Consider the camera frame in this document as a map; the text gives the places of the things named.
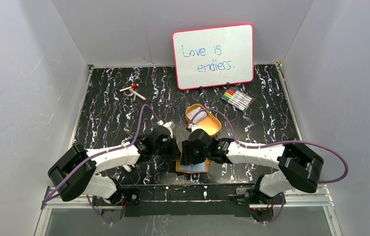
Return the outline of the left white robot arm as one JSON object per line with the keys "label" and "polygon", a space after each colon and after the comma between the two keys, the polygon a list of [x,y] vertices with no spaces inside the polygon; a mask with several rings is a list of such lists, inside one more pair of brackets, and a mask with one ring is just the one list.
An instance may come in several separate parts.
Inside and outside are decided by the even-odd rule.
{"label": "left white robot arm", "polygon": [[106,199],[117,205],[123,200],[123,191],[115,179],[100,176],[101,172],[115,167],[137,165],[155,156],[174,157],[179,152],[173,135],[172,121],[159,123],[148,135],[137,137],[130,143],[100,149],[72,146],[48,171],[55,186],[44,202],[60,197],[69,202],[81,195]]}

